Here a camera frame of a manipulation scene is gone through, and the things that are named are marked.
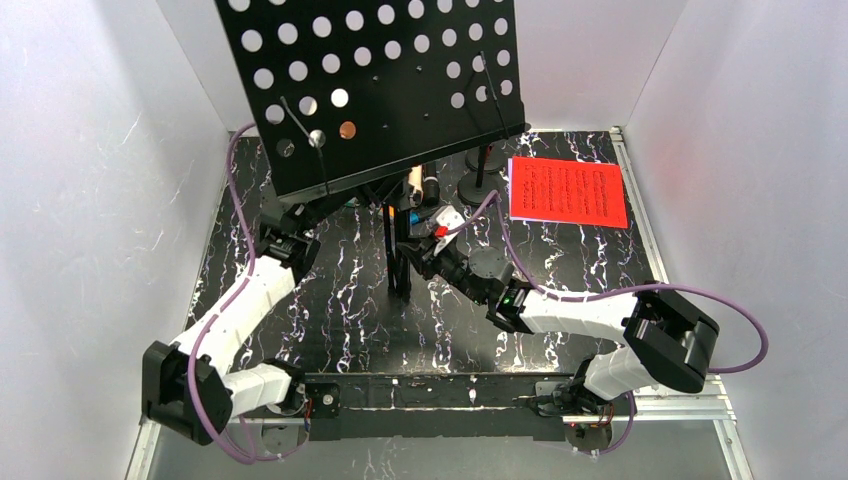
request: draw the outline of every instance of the red sheet music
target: red sheet music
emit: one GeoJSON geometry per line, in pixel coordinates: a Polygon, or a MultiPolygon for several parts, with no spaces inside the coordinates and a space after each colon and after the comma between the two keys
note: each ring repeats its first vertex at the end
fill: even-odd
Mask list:
{"type": "Polygon", "coordinates": [[[513,157],[509,170],[513,220],[628,226],[618,165],[513,157]]]}

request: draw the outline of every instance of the black platform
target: black platform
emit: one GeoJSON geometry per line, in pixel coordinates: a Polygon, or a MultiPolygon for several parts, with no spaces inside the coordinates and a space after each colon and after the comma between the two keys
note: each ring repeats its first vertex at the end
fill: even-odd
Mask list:
{"type": "MultiPolygon", "coordinates": [[[[603,132],[526,134],[515,154],[614,163],[603,132]]],[[[246,139],[237,154],[237,182],[246,215],[257,224],[259,190],[269,182],[258,139],[246,139]]],[[[442,161],[441,195],[468,215],[455,198],[466,171],[463,156],[442,161]]],[[[505,179],[496,175],[502,185],[505,179]]],[[[494,209],[457,238],[472,245],[503,247],[494,209]]],[[[632,212],[630,228],[512,222],[516,249],[547,285],[600,292],[650,279],[651,273],[632,212]]],[[[237,355],[234,368],[277,356],[311,372],[574,372],[589,354],[613,344],[568,334],[506,334],[485,319],[442,280],[413,276],[411,301],[390,298],[386,288],[381,215],[345,208],[315,232],[322,250],[315,268],[288,300],[266,318],[237,355]]],[[[233,282],[247,249],[232,202],[224,195],[198,282],[194,316],[201,316],[233,282]]]]}

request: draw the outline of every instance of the perforated metal panel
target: perforated metal panel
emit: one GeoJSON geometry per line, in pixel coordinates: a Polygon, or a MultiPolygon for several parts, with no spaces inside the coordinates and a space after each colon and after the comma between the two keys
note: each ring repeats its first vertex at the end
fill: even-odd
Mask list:
{"type": "Polygon", "coordinates": [[[325,193],[281,95],[326,135],[334,192],[527,128],[511,0],[216,3],[280,195],[325,193]]]}

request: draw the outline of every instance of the white robotic arm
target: white robotic arm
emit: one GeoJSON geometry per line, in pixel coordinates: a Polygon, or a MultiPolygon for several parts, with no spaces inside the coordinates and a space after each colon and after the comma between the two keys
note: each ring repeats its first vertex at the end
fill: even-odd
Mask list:
{"type": "Polygon", "coordinates": [[[235,373],[230,368],[247,337],[295,289],[319,246],[314,240],[267,236],[252,275],[242,272],[203,318],[170,344],[154,342],[142,360],[143,414],[201,445],[211,442],[195,411],[186,374],[201,331],[213,317],[198,347],[196,372],[198,395],[218,433],[231,418],[265,405],[296,408],[293,393],[299,372],[293,365],[270,359],[235,373]]]}
{"type": "Polygon", "coordinates": [[[514,266],[501,250],[477,248],[467,256],[459,252],[452,240],[462,223],[453,207],[444,207],[429,225],[432,235],[398,246],[424,278],[439,275],[471,300],[487,305],[486,318],[503,330],[567,332],[620,345],[612,353],[587,358],[566,389],[545,399],[556,407],[549,414],[586,411],[586,405],[598,407],[654,384],[701,391],[719,328],[680,294],[647,290],[586,301],[593,294],[577,292],[557,295],[584,301],[552,299],[513,277],[514,266]]]}
{"type": "MultiPolygon", "coordinates": [[[[568,295],[585,298],[591,293],[568,295]]],[[[530,291],[520,316],[533,333],[567,332],[623,345],[612,353],[592,358],[585,374],[583,386],[587,390],[603,400],[612,400],[624,392],[659,383],[624,340],[622,319],[633,315],[638,301],[633,295],[621,295],[596,302],[565,303],[530,291]]]]}

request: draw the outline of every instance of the white enclosure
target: white enclosure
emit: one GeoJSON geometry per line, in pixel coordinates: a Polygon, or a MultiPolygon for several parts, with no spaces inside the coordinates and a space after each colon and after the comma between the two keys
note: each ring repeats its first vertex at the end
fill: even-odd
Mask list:
{"type": "MultiPolygon", "coordinates": [[[[528,122],[623,126],[671,280],[769,331],[722,377],[754,475],[844,477],[848,2],[516,3],[528,122]]],[[[251,120],[214,2],[0,3],[0,112],[0,478],[121,478],[251,120]]]]}
{"type": "MultiPolygon", "coordinates": [[[[250,121],[214,3],[157,1],[224,125],[235,130],[250,121]]],[[[605,130],[627,123],[686,1],[515,3],[527,121],[534,128],[605,130]]]]}
{"type": "MultiPolygon", "coordinates": [[[[692,0],[625,129],[670,277],[771,335],[761,366],[723,377],[757,478],[848,466],[846,25],[841,1],[692,0]]],[[[750,358],[753,330],[711,311],[716,364],[750,358]]]]}
{"type": "Polygon", "coordinates": [[[123,478],[226,130],[153,2],[2,2],[0,112],[0,478],[123,478]]]}

